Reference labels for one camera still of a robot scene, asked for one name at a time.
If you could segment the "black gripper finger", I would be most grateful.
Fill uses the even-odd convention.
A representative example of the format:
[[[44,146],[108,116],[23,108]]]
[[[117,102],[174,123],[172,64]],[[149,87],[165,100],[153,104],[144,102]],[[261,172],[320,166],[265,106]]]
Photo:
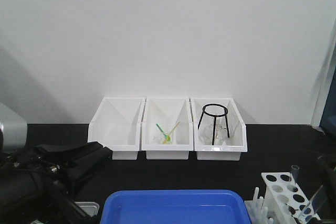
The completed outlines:
[[[317,158],[319,176],[327,194],[332,223],[335,223],[335,155],[322,155]]]

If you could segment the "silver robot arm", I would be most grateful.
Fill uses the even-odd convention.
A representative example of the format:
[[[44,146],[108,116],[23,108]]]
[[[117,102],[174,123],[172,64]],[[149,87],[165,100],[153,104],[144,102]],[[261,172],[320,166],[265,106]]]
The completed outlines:
[[[98,142],[29,147],[27,133],[27,122],[1,104],[1,223],[97,222],[74,196],[112,151]]]

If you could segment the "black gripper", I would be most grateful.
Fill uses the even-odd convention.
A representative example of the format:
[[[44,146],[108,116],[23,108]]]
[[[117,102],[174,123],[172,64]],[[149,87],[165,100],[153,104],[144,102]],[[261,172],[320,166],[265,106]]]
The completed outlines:
[[[111,161],[98,142],[1,153],[1,223],[90,223],[73,196]]]

